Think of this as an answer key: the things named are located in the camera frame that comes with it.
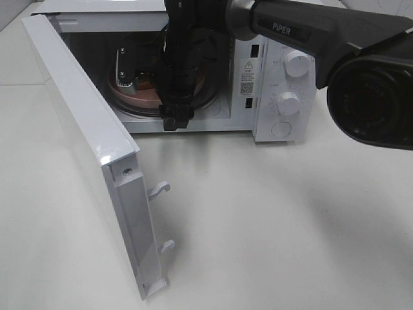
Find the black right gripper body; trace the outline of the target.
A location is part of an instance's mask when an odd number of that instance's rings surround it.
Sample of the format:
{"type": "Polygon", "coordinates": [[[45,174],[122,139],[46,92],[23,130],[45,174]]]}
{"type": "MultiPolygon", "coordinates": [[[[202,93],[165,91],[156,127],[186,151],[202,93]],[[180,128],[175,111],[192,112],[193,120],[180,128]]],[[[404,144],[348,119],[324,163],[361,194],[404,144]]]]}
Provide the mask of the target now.
{"type": "Polygon", "coordinates": [[[137,69],[151,75],[162,106],[191,105],[199,64],[213,31],[228,34],[227,1],[165,1],[168,24],[153,59],[137,53],[137,69]]]}

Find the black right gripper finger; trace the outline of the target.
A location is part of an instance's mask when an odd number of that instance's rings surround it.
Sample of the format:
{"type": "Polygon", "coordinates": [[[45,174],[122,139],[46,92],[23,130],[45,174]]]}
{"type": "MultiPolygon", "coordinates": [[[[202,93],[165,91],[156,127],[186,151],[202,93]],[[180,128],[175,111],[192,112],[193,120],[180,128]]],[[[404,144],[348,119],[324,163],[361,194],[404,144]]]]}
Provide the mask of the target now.
{"type": "Polygon", "coordinates": [[[117,50],[116,79],[120,87],[130,87],[136,78],[137,56],[134,45],[121,45],[117,50]]]}

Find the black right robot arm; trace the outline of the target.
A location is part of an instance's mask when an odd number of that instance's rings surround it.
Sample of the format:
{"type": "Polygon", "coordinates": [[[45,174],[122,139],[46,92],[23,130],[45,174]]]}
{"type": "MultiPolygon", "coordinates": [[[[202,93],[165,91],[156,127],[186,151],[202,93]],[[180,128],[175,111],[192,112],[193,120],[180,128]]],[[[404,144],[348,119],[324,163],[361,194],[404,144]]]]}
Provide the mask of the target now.
{"type": "Polygon", "coordinates": [[[203,47],[211,32],[258,35],[315,59],[335,124],[360,143],[412,149],[412,20],[297,1],[166,1],[164,47],[136,55],[161,99],[164,129],[186,128],[203,47]]]}

